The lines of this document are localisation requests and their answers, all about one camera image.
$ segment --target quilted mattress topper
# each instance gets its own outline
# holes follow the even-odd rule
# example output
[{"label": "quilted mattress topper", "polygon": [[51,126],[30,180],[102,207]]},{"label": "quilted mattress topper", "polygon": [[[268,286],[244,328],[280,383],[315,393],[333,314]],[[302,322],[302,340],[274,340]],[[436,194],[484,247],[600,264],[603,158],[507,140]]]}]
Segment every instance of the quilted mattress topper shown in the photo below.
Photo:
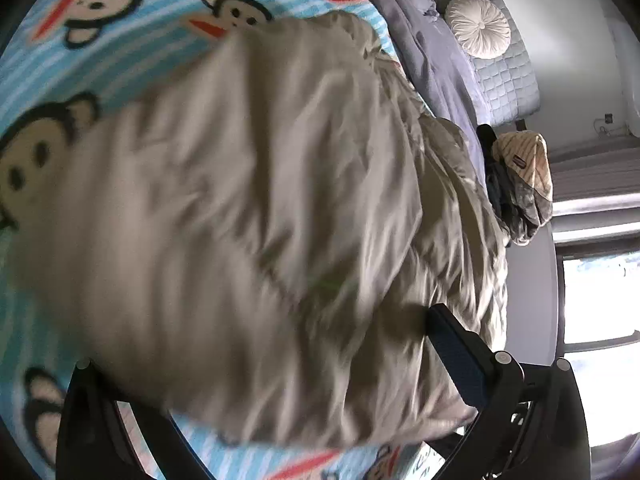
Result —
[{"label": "quilted mattress topper", "polygon": [[[444,10],[450,0],[436,0]],[[503,0],[489,0],[507,17],[511,27],[511,45],[495,59],[471,57],[476,79],[492,113],[492,125],[515,121],[540,108],[538,82],[520,31]]]}]

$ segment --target bedding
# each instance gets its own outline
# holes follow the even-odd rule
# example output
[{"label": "bedding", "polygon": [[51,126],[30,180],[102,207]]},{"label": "bedding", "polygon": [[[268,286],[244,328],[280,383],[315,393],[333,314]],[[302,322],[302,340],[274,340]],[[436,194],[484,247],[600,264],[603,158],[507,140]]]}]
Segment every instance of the bedding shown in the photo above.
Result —
[{"label": "bedding", "polygon": [[504,235],[460,130],[354,14],[229,33],[59,177],[20,216],[16,280],[127,391],[243,443],[419,442],[473,417],[420,305],[501,348]]},{"label": "bedding", "polygon": [[[444,13],[451,0],[436,0]],[[507,17],[511,28],[511,44],[496,59],[472,58],[476,79],[491,110],[488,124],[501,124],[525,118],[540,108],[538,82],[520,31],[503,0],[489,0]]]},{"label": "bedding", "polygon": [[436,117],[451,120],[484,185],[478,124],[491,120],[487,102],[467,56],[441,19],[435,0],[371,0],[385,17],[408,78]]},{"label": "bedding", "polygon": [[[215,48],[218,36],[234,28],[234,9],[247,13],[247,25],[251,18],[258,23],[345,9],[368,20],[386,52],[395,56],[386,23],[365,0],[37,0],[0,57],[0,166],[8,172],[1,186],[2,225],[15,228],[29,202],[12,200],[13,188],[5,184],[9,178],[27,192],[38,189],[38,181],[46,181],[48,171],[63,164],[68,142],[99,116],[118,110],[174,67]],[[47,123],[60,123],[64,132],[48,137],[45,147],[32,142],[41,146],[33,153],[33,163],[12,171],[8,161],[20,146],[11,139],[23,131],[16,125],[21,116],[31,123],[40,120],[39,131],[46,131]],[[22,138],[28,137],[27,131]],[[0,232],[0,417],[37,474],[53,478],[56,427],[50,422],[59,417],[60,392],[82,352],[64,330],[53,327],[31,297],[9,284],[5,262],[13,238],[11,228]],[[49,387],[31,388],[34,377]],[[192,420],[177,420],[218,480],[263,480],[308,455],[303,449],[230,446]],[[139,454],[148,459],[140,436],[133,436]],[[325,472],[344,480],[362,478],[377,452],[378,447],[370,446],[334,454],[322,468],[306,472],[318,478]],[[149,471],[161,478],[155,466]]]}]

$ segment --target window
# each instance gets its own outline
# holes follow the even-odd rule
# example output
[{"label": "window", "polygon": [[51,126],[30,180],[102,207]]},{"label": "window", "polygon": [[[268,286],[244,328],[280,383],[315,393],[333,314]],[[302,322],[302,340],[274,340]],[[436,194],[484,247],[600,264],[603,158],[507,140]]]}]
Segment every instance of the window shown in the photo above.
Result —
[{"label": "window", "polygon": [[558,357],[574,369],[590,445],[640,433],[640,238],[557,254]]}]

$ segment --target tufted pillow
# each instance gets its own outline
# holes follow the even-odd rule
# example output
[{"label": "tufted pillow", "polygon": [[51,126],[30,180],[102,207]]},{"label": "tufted pillow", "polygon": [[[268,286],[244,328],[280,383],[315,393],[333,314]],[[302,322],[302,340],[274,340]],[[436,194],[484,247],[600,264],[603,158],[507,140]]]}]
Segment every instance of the tufted pillow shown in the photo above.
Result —
[{"label": "tufted pillow", "polygon": [[474,57],[501,56],[511,43],[507,18],[489,0],[451,0],[445,19],[458,43]]}]

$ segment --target gray blanket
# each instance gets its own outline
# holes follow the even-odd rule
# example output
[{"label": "gray blanket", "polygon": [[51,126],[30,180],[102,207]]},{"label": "gray blanket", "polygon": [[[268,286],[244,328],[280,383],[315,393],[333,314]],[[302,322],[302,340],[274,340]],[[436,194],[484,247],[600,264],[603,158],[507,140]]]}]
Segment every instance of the gray blanket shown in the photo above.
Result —
[{"label": "gray blanket", "polygon": [[370,0],[388,23],[402,66],[436,117],[456,123],[465,135],[469,157],[484,185],[484,160],[476,136],[490,123],[489,107],[476,74],[435,0]]},{"label": "gray blanket", "polygon": [[500,228],[460,136],[353,14],[238,28],[78,139],[18,282],[126,390],[229,440],[419,441],[474,415],[424,336],[504,345]]}]

